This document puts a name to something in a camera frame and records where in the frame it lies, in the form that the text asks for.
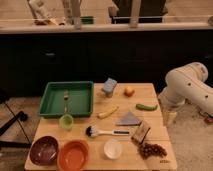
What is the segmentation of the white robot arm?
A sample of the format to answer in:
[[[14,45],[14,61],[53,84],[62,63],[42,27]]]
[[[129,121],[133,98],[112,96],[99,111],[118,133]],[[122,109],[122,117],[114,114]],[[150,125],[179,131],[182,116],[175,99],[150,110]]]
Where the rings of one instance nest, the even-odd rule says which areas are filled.
[[[213,88],[205,84],[207,78],[208,70],[200,62],[189,63],[166,74],[166,87],[158,95],[165,126],[175,119],[177,110],[186,100],[206,115],[205,122],[213,122]]]

